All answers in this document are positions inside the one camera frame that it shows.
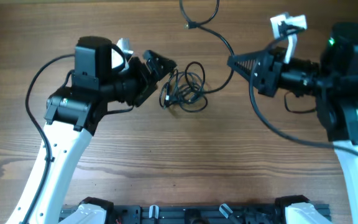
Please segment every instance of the wooden surface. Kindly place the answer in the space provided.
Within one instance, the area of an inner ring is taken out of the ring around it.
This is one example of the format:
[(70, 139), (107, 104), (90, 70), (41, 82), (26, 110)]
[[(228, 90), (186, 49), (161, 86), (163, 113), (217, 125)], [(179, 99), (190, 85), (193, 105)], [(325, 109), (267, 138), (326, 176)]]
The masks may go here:
[[(194, 20), (209, 17), (214, 1), (185, 4)], [(272, 39), (269, 18), (281, 12), (306, 14), (296, 56), (318, 61), (337, 21), (358, 22), (358, 3), (345, 1), (222, 1), (208, 27), (241, 54)], [(184, 30), (176, 1), (0, 5), (0, 223), (7, 220), (25, 186), (40, 136), (25, 113), (24, 98), (36, 71), (48, 60), (73, 52), (79, 37), (130, 38), (138, 55), (152, 49), (177, 61), (180, 70), (197, 60), (211, 88), (226, 79), (228, 51), (202, 30)], [(31, 110), (44, 122), (45, 101), (63, 82), (72, 60), (40, 76)], [(271, 133), (249, 103), (247, 82), (238, 74), (208, 95), (202, 113), (162, 110), (153, 94), (131, 113), (103, 118), (83, 154), (65, 199), (87, 196), (117, 205), (194, 205), (273, 202), (303, 194), (329, 203), (335, 223), (351, 223), (341, 167), (333, 151), (293, 144)], [(326, 141), (315, 114), (287, 113), (283, 91), (274, 99), (257, 95), (271, 122), (300, 138)], [(313, 99), (291, 99), (307, 109)]]

